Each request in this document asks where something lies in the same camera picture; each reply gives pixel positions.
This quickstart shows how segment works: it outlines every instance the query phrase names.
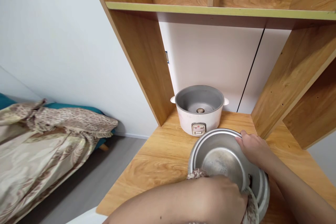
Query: shelf board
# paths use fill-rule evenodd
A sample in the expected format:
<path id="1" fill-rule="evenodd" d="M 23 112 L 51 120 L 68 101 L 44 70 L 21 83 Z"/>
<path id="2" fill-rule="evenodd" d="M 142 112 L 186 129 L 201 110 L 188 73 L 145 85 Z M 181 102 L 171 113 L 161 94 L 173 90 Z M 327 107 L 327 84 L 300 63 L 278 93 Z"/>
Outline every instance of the shelf board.
<path id="1" fill-rule="evenodd" d="M 105 3 L 110 10 L 171 23 L 289 30 L 336 23 L 331 11 Z"/>
<path id="2" fill-rule="evenodd" d="M 220 128 L 256 134 L 251 115 L 222 112 Z M 121 174 L 97 207 L 97 213 L 111 214 L 126 200 L 153 187 L 185 180 L 191 149 L 198 138 L 185 133 L 176 109 L 162 127 L 158 127 Z M 281 123 L 269 136 L 272 151 L 300 178 L 336 208 L 336 188 L 311 157 L 302 150 L 286 126 Z M 295 223 L 294 216 L 270 178 L 271 197 L 263 223 Z"/>

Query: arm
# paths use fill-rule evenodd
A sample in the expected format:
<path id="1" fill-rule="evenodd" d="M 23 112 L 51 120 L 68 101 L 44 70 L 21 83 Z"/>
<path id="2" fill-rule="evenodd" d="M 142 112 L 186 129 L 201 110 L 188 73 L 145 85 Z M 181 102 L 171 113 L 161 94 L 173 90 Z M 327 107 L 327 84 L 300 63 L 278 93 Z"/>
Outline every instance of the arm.
<path id="1" fill-rule="evenodd" d="M 103 224 L 239 224 L 247 196 L 228 178 L 216 176 L 155 187 L 118 207 Z"/>
<path id="2" fill-rule="evenodd" d="M 241 132 L 236 137 L 247 159 L 274 178 L 290 210 L 299 223 L 336 223 L 336 211 L 309 185 L 293 173 L 269 148 L 266 141 L 254 134 Z"/>

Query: person's right hand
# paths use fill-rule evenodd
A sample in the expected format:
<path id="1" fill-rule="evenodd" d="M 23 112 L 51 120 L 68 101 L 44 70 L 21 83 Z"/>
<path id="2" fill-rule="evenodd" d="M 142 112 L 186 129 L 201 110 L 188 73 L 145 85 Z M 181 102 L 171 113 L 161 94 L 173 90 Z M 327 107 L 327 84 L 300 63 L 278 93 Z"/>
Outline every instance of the person's right hand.
<path id="1" fill-rule="evenodd" d="M 240 134 L 242 135 L 242 139 L 237 136 L 235 139 L 244 155 L 252 164 L 265 170 L 267 164 L 278 159 L 266 141 L 261 137 L 254 134 L 247 134 L 245 130 L 242 130 Z"/>
<path id="2" fill-rule="evenodd" d="M 241 194 L 228 177 L 218 175 L 195 179 L 190 190 L 193 198 L 186 199 L 184 205 L 195 205 L 192 207 L 195 220 L 212 224 L 242 222 L 248 195 Z"/>

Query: bed leg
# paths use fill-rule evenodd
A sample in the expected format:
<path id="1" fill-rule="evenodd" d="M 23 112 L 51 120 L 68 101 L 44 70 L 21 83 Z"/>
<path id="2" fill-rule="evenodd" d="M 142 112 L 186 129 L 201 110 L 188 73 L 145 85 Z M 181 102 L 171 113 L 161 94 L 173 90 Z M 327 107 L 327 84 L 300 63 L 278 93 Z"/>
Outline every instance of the bed leg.
<path id="1" fill-rule="evenodd" d="M 99 149 L 101 149 L 102 151 L 108 151 L 109 148 L 107 147 L 106 144 L 103 143 L 102 145 L 99 146 Z"/>

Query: bed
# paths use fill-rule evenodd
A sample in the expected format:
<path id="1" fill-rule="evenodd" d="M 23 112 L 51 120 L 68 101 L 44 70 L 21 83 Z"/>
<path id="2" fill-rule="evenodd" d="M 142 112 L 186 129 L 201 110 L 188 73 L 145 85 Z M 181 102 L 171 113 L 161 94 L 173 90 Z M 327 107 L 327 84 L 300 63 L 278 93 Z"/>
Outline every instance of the bed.
<path id="1" fill-rule="evenodd" d="M 82 108 L 0 110 L 0 224 L 14 224 L 78 170 L 118 121 Z"/>

